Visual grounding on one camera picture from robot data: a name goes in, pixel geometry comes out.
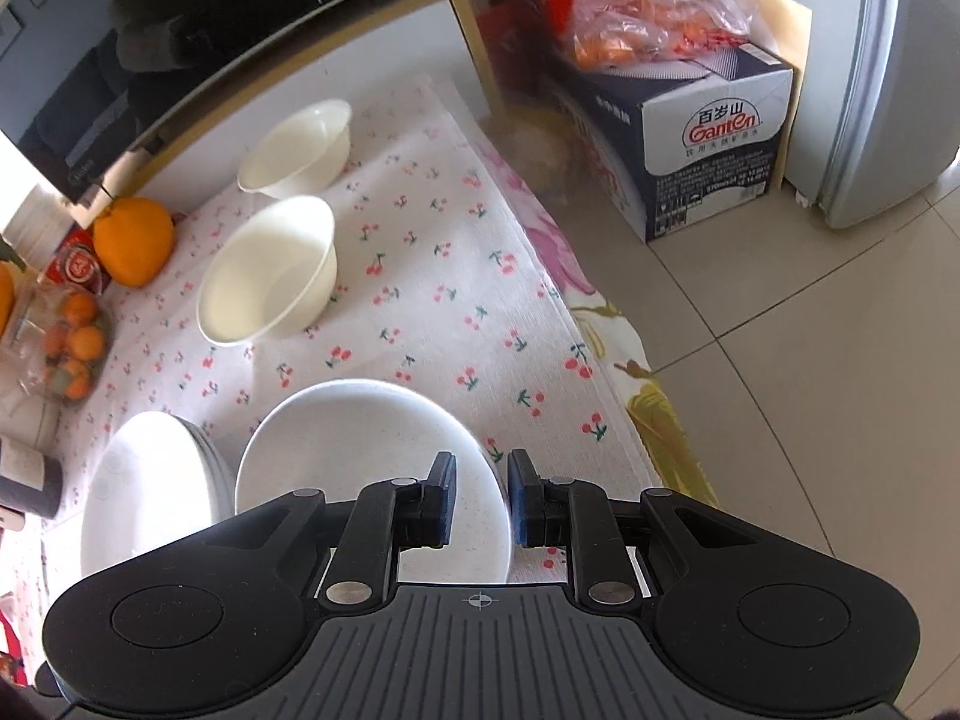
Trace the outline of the blue patterned plate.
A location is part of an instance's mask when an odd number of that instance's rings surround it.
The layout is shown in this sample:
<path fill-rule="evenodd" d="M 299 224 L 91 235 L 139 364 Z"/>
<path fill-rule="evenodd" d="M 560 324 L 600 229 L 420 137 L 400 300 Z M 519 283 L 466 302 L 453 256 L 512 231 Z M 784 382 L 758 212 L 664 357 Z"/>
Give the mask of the blue patterned plate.
<path fill-rule="evenodd" d="M 345 379 L 304 388 L 268 413 L 239 464 L 235 511 L 295 489 L 331 502 L 371 483 L 423 478 L 439 452 L 457 460 L 451 543 L 405 551 L 405 582 L 485 585 L 508 580 L 512 534 L 505 493 L 477 439 L 448 411 L 408 388 Z"/>

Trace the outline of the white blue rimmed plate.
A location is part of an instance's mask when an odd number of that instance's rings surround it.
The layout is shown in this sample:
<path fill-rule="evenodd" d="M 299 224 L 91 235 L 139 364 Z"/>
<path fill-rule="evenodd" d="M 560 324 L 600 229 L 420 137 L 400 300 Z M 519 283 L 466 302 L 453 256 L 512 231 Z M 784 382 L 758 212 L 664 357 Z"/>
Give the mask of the white blue rimmed plate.
<path fill-rule="evenodd" d="M 213 522 L 223 522 L 225 518 L 235 515 L 235 475 L 224 463 L 217 447 L 195 424 L 184 418 L 178 418 L 178 421 L 187 429 L 202 454 L 212 491 Z"/>

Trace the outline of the white plate with swirl pattern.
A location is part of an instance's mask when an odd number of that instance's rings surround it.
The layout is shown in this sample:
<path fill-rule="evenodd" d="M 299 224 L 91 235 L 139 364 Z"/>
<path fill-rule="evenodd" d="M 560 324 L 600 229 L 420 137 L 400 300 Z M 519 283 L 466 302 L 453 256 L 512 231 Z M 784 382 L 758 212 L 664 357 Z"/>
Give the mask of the white plate with swirl pattern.
<path fill-rule="evenodd" d="M 215 525 L 205 463 L 178 416 L 143 411 L 117 431 L 89 486 L 82 574 Z"/>

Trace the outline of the large white bowl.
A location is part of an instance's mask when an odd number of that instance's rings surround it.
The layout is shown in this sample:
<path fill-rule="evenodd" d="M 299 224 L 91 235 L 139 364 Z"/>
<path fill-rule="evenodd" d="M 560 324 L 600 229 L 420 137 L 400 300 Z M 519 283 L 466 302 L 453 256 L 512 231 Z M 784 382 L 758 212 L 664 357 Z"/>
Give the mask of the large white bowl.
<path fill-rule="evenodd" d="M 292 337 L 319 319 L 337 275 L 331 205 L 314 195 L 278 200 L 213 257 L 197 298 L 200 333 L 215 346 Z"/>

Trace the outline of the small white bowl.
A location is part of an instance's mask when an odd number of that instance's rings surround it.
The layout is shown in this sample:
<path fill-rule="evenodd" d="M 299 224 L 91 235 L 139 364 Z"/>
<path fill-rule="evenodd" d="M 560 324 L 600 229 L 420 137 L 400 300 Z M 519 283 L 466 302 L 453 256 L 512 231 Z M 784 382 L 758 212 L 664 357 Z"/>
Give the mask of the small white bowl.
<path fill-rule="evenodd" d="M 343 99 L 325 99 L 298 110 L 272 128 L 244 156 L 236 184 L 274 200 L 319 195 L 347 167 L 353 109 Z"/>

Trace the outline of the cherry print tablecloth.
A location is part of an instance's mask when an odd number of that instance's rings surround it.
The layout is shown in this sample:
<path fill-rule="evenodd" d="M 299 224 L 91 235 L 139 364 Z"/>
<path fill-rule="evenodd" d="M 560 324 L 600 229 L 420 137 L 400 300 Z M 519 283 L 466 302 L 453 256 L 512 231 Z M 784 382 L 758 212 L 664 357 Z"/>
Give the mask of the cherry print tablecloth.
<path fill-rule="evenodd" d="M 480 132 L 445 86 L 398 83 L 360 104 L 352 159 L 327 190 L 338 278 L 319 320 L 285 340 L 218 348 L 195 307 L 203 273 L 260 200 L 227 188 L 179 226 L 148 288 L 112 289 L 116 336 L 93 394 L 60 419 L 65 499 L 36 551 L 13 561 L 28 667 L 43 617 L 82 573 L 89 486 L 110 438 L 143 411 L 195 424 L 238 461 L 286 397 L 376 379 L 429 398 L 469 429 L 490 465 L 526 449 L 540 470 L 615 497 L 658 483 L 578 325 L 505 195 L 472 148 Z"/>

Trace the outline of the floral bed sheet cloth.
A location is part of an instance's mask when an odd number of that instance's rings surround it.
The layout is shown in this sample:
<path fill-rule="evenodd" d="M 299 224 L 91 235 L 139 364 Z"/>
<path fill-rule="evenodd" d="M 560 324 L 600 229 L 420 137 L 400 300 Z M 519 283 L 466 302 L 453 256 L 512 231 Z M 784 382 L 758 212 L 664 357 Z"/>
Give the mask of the floral bed sheet cloth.
<path fill-rule="evenodd" d="M 693 454 L 674 406 L 649 369 L 635 327 L 587 279 L 560 226 L 490 138 L 478 132 L 469 142 L 526 231 L 537 259 L 578 325 L 592 359 L 599 364 L 607 387 L 630 419 L 643 444 L 644 463 L 662 486 L 716 507 L 719 499 L 715 489 Z"/>

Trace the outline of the clear jar of black beans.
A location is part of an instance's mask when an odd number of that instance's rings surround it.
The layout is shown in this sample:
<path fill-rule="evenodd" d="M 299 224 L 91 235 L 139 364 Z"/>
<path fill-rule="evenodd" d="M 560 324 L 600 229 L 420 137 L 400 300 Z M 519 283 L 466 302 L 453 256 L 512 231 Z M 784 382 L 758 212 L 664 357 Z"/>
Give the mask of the clear jar of black beans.
<path fill-rule="evenodd" d="M 59 408 L 20 388 L 2 392 L 2 505 L 53 518 L 64 495 L 64 468 L 52 455 Z"/>

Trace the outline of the glass jar of small oranges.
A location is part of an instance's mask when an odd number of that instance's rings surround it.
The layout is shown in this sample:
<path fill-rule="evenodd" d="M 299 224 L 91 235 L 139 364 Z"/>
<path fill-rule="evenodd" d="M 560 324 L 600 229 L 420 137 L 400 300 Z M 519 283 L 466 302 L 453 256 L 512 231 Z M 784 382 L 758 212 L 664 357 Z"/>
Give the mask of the glass jar of small oranges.
<path fill-rule="evenodd" d="M 114 322 L 99 298 L 66 284 L 20 284 L 2 335 L 2 359 L 26 395 L 80 405 L 106 367 Z"/>

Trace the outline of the large orange on table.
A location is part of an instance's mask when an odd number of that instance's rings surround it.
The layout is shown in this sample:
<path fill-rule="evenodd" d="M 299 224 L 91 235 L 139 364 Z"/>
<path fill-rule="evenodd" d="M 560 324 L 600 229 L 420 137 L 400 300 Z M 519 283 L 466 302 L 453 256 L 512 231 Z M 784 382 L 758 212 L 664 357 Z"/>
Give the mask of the large orange on table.
<path fill-rule="evenodd" d="M 169 211 L 155 200 L 114 200 L 93 223 L 94 252 L 107 274 L 125 288 L 151 283 L 176 249 Z"/>

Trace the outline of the Ganten water carton box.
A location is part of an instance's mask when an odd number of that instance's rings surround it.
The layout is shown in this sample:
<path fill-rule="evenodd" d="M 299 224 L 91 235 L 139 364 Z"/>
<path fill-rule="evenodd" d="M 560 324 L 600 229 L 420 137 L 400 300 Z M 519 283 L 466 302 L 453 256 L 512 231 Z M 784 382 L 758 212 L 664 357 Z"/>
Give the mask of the Ganten water carton box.
<path fill-rule="evenodd" d="M 582 71 L 550 60 L 542 88 L 644 242 L 756 199 L 781 181 L 794 69 L 754 44 L 701 60 Z"/>

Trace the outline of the large orange on jar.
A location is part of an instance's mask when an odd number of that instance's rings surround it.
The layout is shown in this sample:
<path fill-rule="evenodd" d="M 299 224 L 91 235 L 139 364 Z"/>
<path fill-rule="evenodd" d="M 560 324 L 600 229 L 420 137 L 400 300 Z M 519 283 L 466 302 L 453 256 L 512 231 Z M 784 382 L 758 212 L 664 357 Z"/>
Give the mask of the large orange on jar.
<path fill-rule="evenodd" d="M 0 263 L 0 335 L 7 328 L 15 302 L 16 280 L 11 274 L 10 267 L 2 262 Z"/>

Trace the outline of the white refrigerator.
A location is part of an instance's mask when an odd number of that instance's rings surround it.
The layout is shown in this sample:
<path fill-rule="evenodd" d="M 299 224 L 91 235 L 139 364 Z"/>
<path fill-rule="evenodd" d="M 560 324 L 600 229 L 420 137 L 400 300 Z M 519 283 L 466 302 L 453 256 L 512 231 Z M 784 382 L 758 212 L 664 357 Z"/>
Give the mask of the white refrigerator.
<path fill-rule="evenodd" d="M 958 156 L 958 0 L 812 0 L 788 181 L 844 229 Z"/>

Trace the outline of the plastic bag of snacks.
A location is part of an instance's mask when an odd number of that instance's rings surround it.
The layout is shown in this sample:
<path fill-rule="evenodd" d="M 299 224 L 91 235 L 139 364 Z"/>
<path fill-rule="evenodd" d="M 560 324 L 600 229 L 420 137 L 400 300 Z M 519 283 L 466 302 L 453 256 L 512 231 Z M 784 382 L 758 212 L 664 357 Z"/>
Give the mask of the plastic bag of snacks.
<path fill-rule="evenodd" d="M 757 0 L 571 0 L 565 41 L 584 71 L 695 60 L 747 43 Z"/>

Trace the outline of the black microwave oven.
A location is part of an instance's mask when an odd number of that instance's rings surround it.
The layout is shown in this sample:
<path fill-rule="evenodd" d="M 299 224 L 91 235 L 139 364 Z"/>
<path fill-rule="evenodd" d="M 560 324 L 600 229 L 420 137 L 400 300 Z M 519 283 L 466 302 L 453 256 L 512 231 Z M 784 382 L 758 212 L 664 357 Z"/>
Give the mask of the black microwave oven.
<path fill-rule="evenodd" d="M 73 203 L 195 89 L 342 0 L 2 0 L 2 132 Z"/>

